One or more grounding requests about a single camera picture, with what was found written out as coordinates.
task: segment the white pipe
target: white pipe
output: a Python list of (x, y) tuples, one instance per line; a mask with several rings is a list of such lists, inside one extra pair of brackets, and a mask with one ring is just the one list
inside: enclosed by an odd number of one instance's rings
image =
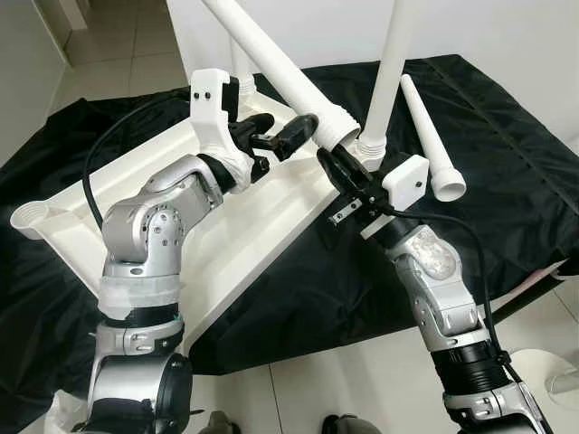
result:
[(298, 114), (318, 116), (314, 135), (318, 146), (331, 151), (338, 143), (347, 146), (354, 141), (360, 131), (357, 122), (332, 104), (235, 1), (204, 3)]
[(364, 166), (377, 170), (386, 155), (386, 129), (416, 21), (414, 0), (394, 0), (365, 127), (357, 143)]
[(229, 44), (232, 50), (233, 76), (239, 80), (239, 95), (240, 97), (253, 95), (257, 89), (250, 69), (250, 60), (233, 38), (230, 38)]
[(441, 202), (455, 201), (467, 191), (464, 178), (452, 165), (413, 80), (408, 74), (404, 74), (400, 79), (400, 84), (422, 143), (422, 149), (426, 158), (430, 160), (434, 195)]

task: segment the white plastic part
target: white plastic part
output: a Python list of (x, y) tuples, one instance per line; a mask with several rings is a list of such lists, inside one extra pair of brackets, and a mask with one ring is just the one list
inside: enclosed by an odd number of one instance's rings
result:
[(314, 134), (318, 146), (331, 151), (337, 144), (348, 146), (354, 141), (360, 132), (358, 123), (343, 108), (332, 104), (234, 0), (204, 3), (290, 107), (300, 115), (318, 116)]
[(223, 84), (227, 72), (197, 70), (191, 75), (191, 123), (201, 147), (199, 151), (219, 160), (235, 181), (232, 193), (241, 193), (252, 183), (253, 160), (233, 143), (228, 115), (222, 109)]
[(250, 60), (233, 38), (230, 38), (229, 44), (232, 50), (233, 77), (239, 80), (239, 96), (245, 98), (253, 95), (257, 88), (250, 70)]
[(364, 240), (367, 240), (372, 235), (380, 231), (386, 224), (388, 224), (392, 220), (394, 220), (394, 217), (392, 215), (380, 214), (380, 216), (376, 220), (368, 224), (363, 230), (360, 231), (360, 236)]
[(452, 165), (413, 80), (408, 74), (404, 74), (400, 79), (400, 84), (413, 117), (422, 149), (431, 163), (431, 183), (434, 195), (441, 202), (456, 201), (467, 191), (464, 178)]
[(356, 145), (356, 157), (371, 172), (386, 155), (386, 129), (412, 39), (415, 12), (414, 0), (394, 0), (370, 109)]
[(48, 205), (42, 201), (25, 203), (10, 216), (10, 224), (30, 240), (41, 240), (42, 235), (35, 229), (38, 222), (46, 220), (50, 214)]
[(428, 160), (423, 156), (411, 156), (382, 180), (382, 188), (388, 192), (388, 202), (396, 211), (404, 211), (426, 193)]
[[(240, 118), (271, 113), (276, 121), (271, 129), (274, 135), (296, 116), (292, 109), (260, 93), (252, 95), (241, 110)], [(185, 320), (184, 349), (336, 198), (336, 189), (316, 159), (317, 150), (309, 140), (283, 163), (271, 158), (266, 176), (243, 194), (228, 194), (223, 205), (189, 233), (183, 245), (179, 301)], [(90, 175), (100, 211), (106, 214), (113, 203), (138, 193), (151, 175), (181, 156), (199, 151), (191, 121), (185, 119), (105, 165)], [(49, 243), (98, 297), (107, 250), (81, 182), (31, 204), (23, 210), (34, 210), (40, 204), (49, 212), (17, 210), (12, 218), (17, 229)]]
[(86, 401), (65, 391), (56, 391), (44, 418), (44, 434), (69, 434), (77, 423), (86, 419)]

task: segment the white plastic leg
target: white plastic leg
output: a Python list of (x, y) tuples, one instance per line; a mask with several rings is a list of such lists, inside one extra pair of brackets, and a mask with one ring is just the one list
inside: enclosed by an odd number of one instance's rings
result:
[(318, 146), (331, 151), (337, 144), (348, 146), (354, 141), (360, 132), (357, 122), (343, 108), (332, 104), (234, 0), (204, 3), (290, 107), (300, 115), (318, 116), (313, 137)]
[(394, 0), (370, 109), (356, 146), (356, 156), (370, 171), (380, 167), (386, 154), (386, 129), (415, 21), (413, 0)]

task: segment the white plastic stand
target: white plastic stand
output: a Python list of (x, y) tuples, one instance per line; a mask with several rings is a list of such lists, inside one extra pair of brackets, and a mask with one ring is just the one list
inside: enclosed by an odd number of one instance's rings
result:
[[(245, 89), (239, 118), (271, 113), (276, 124), (272, 134), (299, 114), (315, 113), (320, 124), (314, 136), (319, 146), (333, 148), (351, 144), (359, 132), (357, 123), (341, 107), (332, 104), (291, 62), (263, 30), (233, 0), (204, 0), (242, 50), (233, 44), (235, 73), (250, 83), (245, 51), (268, 77), (294, 111), (260, 93)], [(405, 57), (403, 47), (408, 21), (396, 11), (407, 0), (398, 0), (383, 60), (375, 85), (375, 103), (369, 115), (368, 132), (384, 137), (398, 77)], [(396, 77), (396, 84), (385, 77)], [(380, 142), (382, 154), (384, 144)], [(191, 122), (185, 119), (90, 176), (101, 213), (121, 199), (135, 195), (155, 172), (186, 154), (196, 154), (199, 143)], [(291, 242), (337, 196), (316, 159), (317, 147), (309, 141), (291, 159), (275, 164), (271, 171), (243, 194), (228, 195), (223, 206), (208, 215), (189, 234), (183, 246), (181, 310), (185, 318), (185, 349), (276, 259)], [(93, 221), (81, 182), (53, 197), (26, 203), (14, 212), (12, 225), (31, 240), (45, 240), (82, 282), (99, 296), (99, 282), (107, 254), (100, 231)]]
[(414, 0), (394, 0), (365, 128), (356, 143), (356, 157), (369, 171), (377, 170), (386, 155), (386, 130), (415, 21)]
[[(271, 113), (272, 133), (296, 113), (260, 93), (240, 108), (240, 118)], [(228, 194), (186, 238), (183, 246), (180, 307), (185, 349), (276, 259), (337, 196), (316, 159), (310, 140), (291, 159), (242, 194)], [(103, 215), (115, 202), (138, 192), (155, 172), (199, 143), (185, 119), (90, 176)], [(12, 225), (32, 240), (45, 240), (82, 282), (99, 296), (106, 249), (86, 203), (81, 182), (53, 197), (27, 203), (14, 212)]]

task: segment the black fabric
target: black fabric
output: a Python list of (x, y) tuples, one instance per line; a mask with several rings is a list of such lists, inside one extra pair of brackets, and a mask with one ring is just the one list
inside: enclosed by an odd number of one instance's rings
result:
[[(459, 56), (408, 61), (405, 70), (469, 187), (462, 199), (446, 204), (429, 190), (415, 209), (474, 225), (484, 242), (493, 297), (573, 251), (576, 264), (579, 159)], [(372, 62), (306, 73), (363, 121), (376, 71)], [(262, 92), (275, 96), (262, 76), (257, 81)], [(96, 137), (149, 98), (81, 100), (50, 117), (0, 170), (0, 345), (5, 349), (0, 432), (16, 432), (45, 412), (59, 388), (86, 393), (94, 351), (88, 332), (100, 320), (88, 289), (48, 245), (12, 229), (10, 214), (78, 181)], [(187, 105), (177, 101), (142, 114), (103, 147), (95, 168), (187, 116)], [(401, 95), (388, 129), (388, 150), (421, 153)], [(332, 203), (197, 341), (196, 373), (231, 372), (413, 324), (406, 295), (378, 247), (360, 240), (354, 222), (346, 220), (337, 229), (327, 224), (341, 201)], [(432, 227), (460, 252), (464, 278), (480, 300), (469, 239), (446, 224)]]

